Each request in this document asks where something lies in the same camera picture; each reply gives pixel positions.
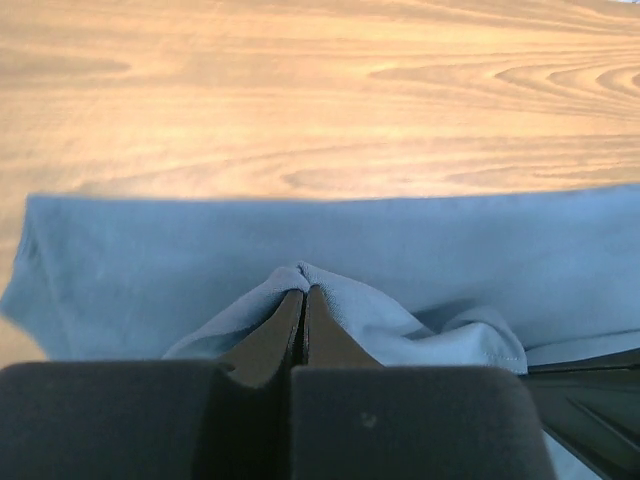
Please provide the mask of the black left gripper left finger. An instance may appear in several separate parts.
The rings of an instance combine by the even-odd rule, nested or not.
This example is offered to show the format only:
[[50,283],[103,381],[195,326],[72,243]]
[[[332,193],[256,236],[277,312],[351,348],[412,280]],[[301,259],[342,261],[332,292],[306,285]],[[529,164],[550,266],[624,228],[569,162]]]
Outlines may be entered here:
[[284,479],[289,291],[216,360],[29,362],[1,372],[5,479]]

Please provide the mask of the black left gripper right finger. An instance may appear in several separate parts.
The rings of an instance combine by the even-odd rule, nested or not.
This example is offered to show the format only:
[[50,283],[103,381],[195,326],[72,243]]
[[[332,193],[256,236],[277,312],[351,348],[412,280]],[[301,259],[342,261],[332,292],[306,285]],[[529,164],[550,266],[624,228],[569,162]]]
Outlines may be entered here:
[[305,362],[291,373],[294,479],[551,479],[533,401],[486,366],[385,367],[306,300]]

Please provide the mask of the teal blue t-shirt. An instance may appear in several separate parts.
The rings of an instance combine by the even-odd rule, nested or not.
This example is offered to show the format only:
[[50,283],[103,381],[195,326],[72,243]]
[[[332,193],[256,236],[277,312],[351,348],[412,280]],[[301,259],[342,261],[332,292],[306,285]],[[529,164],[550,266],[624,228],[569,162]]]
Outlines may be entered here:
[[[385,367],[639,350],[639,189],[354,202],[32,195],[2,313],[44,362],[216,360],[292,290]],[[603,479],[542,428],[555,475]]]

